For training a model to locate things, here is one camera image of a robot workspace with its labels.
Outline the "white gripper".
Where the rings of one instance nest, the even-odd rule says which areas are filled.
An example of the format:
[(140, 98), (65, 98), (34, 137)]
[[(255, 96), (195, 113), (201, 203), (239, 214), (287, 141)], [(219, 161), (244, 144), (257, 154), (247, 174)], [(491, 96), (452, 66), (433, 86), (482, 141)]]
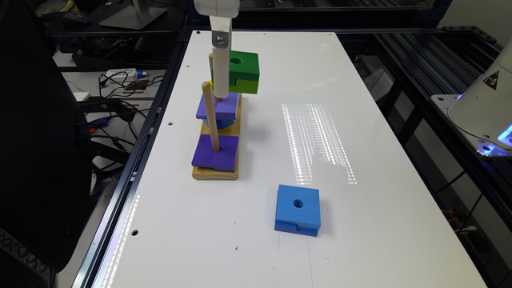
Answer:
[(226, 98), (230, 85), (230, 18), (238, 16), (240, 0), (194, 0), (194, 6), (199, 14), (211, 16), (214, 95)]

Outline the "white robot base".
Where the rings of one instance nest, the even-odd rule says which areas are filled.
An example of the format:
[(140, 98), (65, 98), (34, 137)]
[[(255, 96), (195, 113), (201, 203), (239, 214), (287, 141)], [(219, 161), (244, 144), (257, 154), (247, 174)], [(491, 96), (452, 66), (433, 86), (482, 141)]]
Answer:
[(511, 156), (511, 44), (466, 91), (430, 100), (478, 154)]

